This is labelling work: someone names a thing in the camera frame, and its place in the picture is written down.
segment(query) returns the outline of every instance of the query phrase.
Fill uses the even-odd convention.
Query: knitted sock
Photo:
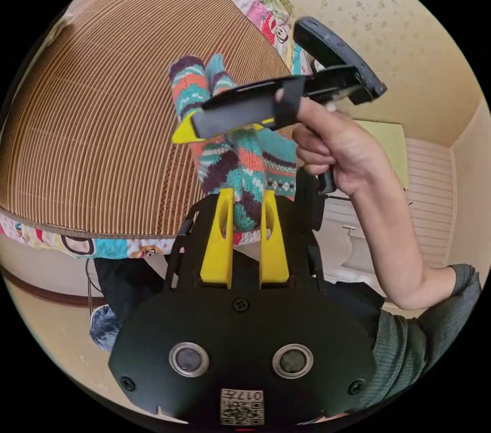
[[[221,54],[214,54],[211,57],[205,73],[210,84],[211,95],[237,86],[227,73]],[[267,128],[258,131],[254,136],[262,150],[265,188],[272,189],[275,194],[293,199],[297,176],[294,142]]]
[[[172,64],[169,78],[179,122],[199,111],[211,97],[203,62],[195,56],[185,56]],[[218,193],[226,183],[230,170],[238,166],[232,147],[220,137],[190,143],[189,148],[203,191],[206,195]]]
[[[181,58],[169,68],[169,77],[179,121],[212,95],[236,87],[221,54],[212,56],[205,69],[199,58]],[[295,145],[276,132],[243,128],[189,146],[206,195],[233,187],[238,232],[259,228],[265,188],[291,199],[295,195]]]
[[[211,95],[236,87],[225,70],[221,54],[214,54],[205,70]],[[234,149],[238,165],[230,172],[229,182],[234,188],[234,223],[240,231],[259,228],[262,199],[266,187],[262,149],[253,129],[238,129],[225,135]]]

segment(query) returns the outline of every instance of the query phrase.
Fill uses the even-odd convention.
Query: brown wall trim
[[[39,288],[18,278],[10,271],[5,269],[3,266],[0,266],[0,272],[2,273],[2,276],[7,281],[17,286],[21,290],[25,291],[26,293],[29,293],[30,295],[35,296],[37,298],[40,298],[41,300],[50,301],[51,303],[54,304],[68,305],[70,307],[83,307],[83,308],[89,307],[88,298],[86,296],[67,295],[65,293],[57,293],[55,291],[46,290],[45,288]],[[92,297],[93,308],[106,305],[106,303],[107,302],[105,298],[102,296]]]

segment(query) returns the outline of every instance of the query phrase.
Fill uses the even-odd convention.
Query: gray sweater
[[[412,385],[445,353],[464,327],[481,293],[476,270],[452,266],[457,274],[450,298],[418,318],[405,319],[384,310],[373,352],[377,370],[360,397],[360,408],[378,404]]]

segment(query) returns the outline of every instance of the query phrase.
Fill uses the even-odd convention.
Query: qr code label
[[[221,390],[220,420],[234,426],[264,424],[264,396],[262,391]]]

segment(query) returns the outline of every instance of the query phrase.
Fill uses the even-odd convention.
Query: fisheye view circle
[[[489,108],[418,0],[72,0],[0,151],[15,307],[154,430],[375,410],[489,273]]]

